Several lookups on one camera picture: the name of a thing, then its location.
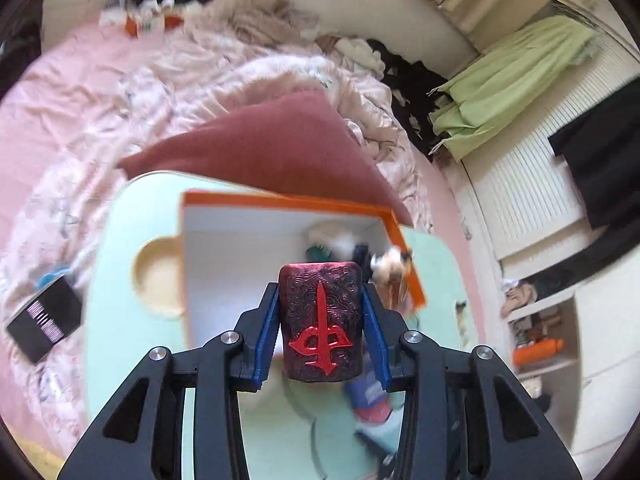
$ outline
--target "bed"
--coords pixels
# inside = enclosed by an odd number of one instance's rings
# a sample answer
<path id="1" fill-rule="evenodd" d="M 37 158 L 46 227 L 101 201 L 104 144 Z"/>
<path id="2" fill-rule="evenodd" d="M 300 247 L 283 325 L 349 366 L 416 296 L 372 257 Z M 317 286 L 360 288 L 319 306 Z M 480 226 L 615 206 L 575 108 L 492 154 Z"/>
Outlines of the bed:
<path id="1" fill-rule="evenodd" d="M 446 241 L 462 262 L 474 317 L 481 320 L 460 212 L 442 176 L 412 150 L 393 118 L 389 88 L 338 67 L 316 46 L 239 41 L 233 22 L 239 12 L 255 10 L 251 5 L 214 0 L 186 16 L 182 29 L 136 40 L 121 27 L 87 24 L 38 59 L 7 94 L 0 105 L 4 323 L 45 272 L 67 267 L 84 291 L 110 201 L 126 184 L 115 169 L 121 157 L 234 108 L 300 89 L 324 91 L 362 149 L 376 153 L 378 169 L 415 227 Z M 4 331 L 2 337 L 3 418 L 21 437 L 68 455 L 86 425 L 82 328 L 36 366 Z"/>

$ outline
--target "green cloth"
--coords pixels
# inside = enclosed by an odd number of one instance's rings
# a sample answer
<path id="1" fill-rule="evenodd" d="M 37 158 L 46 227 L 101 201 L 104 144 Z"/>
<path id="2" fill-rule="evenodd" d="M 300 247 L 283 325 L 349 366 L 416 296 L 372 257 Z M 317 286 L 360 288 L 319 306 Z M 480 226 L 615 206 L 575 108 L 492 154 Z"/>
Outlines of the green cloth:
<path id="1" fill-rule="evenodd" d="M 542 94 L 578 58 L 596 32 L 565 16 L 532 23 L 507 36 L 436 90 L 453 102 L 430 114 L 433 132 L 460 161 Z"/>

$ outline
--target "pink cushion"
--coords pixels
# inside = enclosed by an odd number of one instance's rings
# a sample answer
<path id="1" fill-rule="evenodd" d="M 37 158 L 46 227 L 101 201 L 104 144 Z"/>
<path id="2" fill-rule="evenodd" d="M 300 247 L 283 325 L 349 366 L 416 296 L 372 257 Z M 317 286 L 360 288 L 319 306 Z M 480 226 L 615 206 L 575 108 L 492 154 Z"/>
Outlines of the pink cushion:
<path id="1" fill-rule="evenodd" d="M 304 91 L 233 110 L 120 161 L 129 178 L 195 173 L 281 194 L 386 206 L 411 216 L 322 92 Z"/>

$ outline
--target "red cylindrical object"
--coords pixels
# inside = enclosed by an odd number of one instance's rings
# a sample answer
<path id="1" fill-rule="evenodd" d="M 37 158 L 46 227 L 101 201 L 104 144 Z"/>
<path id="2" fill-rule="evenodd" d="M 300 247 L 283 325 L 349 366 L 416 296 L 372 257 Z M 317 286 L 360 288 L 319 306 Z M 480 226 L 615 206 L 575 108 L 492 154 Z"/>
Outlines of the red cylindrical object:
<path id="1" fill-rule="evenodd" d="M 513 351 L 513 364 L 523 366 L 535 361 L 542 361 L 542 359 L 549 359 L 561 351 L 562 348 L 564 348 L 564 339 L 552 338 L 523 348 L 516 348 Z"/>

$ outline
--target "red sword emblem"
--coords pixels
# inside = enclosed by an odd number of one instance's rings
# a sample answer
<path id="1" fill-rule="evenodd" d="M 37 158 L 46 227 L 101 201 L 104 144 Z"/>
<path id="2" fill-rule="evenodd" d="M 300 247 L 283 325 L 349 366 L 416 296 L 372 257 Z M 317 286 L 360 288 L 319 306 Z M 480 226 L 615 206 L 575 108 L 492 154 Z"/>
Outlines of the red sword emblem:
<path id="1" fill-rule="evenodd" d="M 331 361 L 331 350 L 347 348 L 353 346 L 353 343 L 349 341 L 341 326 L 327 326 L 326 293 L 321 282 L 318 282 L 318 288 L 316 288 L 316 306 L 318 326 L 306 327 L 296 339 L 289 341 L 289 346 L 300 355 L 317 355 L 318 358 L 315 361 L 307 364 L 320 368 L 325 375 L 329 375 L 337 367 L 337 364 Z M 335 335 L 336 338 L 331 343 L 329 343 L 330 335 Z M 313 336 L 318 338 L 318 344 L 316 346 L 307 346 L 307 341 Z"/>

